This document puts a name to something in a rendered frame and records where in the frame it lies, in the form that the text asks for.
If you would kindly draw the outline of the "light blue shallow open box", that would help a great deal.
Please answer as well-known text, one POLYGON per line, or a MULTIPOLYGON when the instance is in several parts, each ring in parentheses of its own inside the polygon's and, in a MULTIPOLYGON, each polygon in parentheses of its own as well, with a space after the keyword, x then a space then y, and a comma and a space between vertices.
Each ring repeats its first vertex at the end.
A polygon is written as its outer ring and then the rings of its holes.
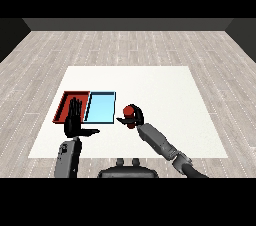
POLYGON ((92 91, 84 112, 85 124, 113 124, 116 93, 114 91, 92 91))

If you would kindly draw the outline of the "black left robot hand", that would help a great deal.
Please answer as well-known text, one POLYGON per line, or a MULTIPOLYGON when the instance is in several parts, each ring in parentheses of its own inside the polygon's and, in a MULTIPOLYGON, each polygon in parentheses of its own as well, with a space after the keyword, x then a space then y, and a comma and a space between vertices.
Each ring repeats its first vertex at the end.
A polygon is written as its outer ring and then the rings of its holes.
POLYGON ((70 100, 68 115, 64 122, 64 133, 67 138, 73 137, 89 137, 99 133, 98 129, 82 129, 81 128, 81 109, 82 102, 79 99, 72 98, 70 100))

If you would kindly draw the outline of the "red shallow open box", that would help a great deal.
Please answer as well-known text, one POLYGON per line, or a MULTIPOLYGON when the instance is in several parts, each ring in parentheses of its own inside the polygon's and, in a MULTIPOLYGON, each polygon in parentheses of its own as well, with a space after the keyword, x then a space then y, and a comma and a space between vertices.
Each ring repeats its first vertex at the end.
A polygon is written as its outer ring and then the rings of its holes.
POLYGON ((87 103, 89 101, 89 91, 65 91, 62 95, 55 116, 52 120, 55 124, 63 124, 69 112, 70 101, 75 98, 82 102, 81 109, 81 123, 84 123, 85 112, 87 109, 87 103))

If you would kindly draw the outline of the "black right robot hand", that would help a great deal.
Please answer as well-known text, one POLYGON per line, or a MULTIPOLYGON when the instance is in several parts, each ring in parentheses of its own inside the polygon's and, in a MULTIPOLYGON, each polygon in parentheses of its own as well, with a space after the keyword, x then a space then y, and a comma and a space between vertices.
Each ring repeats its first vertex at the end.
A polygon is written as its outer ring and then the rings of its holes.
POLYGON ((126 126, 130 123, 134 123, 135 127, 143 125, 144 124, 144 115, 143 115, 142 110, 134 104, 129 104, 127 106, 131 106, 134 109, 134 118, 126 119, 125 117, 123 117, 123 118, 118 118, 118 121, 121 124, 126 125, 126 126))

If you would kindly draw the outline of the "small red can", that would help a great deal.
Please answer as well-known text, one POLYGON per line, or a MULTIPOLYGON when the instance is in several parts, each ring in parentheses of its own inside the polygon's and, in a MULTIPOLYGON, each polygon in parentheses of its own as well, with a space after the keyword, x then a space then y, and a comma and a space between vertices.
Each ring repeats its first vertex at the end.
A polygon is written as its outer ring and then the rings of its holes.
MULTIPOLYGON (((134 118, 134 109, 131 106, 126 106, 123 109, 123 114, 124 114, 124 117, 126 119, 133 119, 134 118)), ((135 124, 134 123, 130 123, 130 124, 127 125, 127 127, 129 129, 134 129, 135 128, 135 124)))

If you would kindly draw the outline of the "dark grey robot body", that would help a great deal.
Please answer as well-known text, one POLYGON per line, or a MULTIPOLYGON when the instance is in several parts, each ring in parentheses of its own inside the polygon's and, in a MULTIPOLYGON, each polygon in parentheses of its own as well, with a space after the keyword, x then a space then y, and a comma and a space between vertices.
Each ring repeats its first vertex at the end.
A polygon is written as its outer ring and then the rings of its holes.
POLYGON ((118 158, 114 167, 101 170, 98 178, 158 178, 155 170, 140 165, 138 158, 132 159, 131 166, 124 165, 124 159, 118 158))

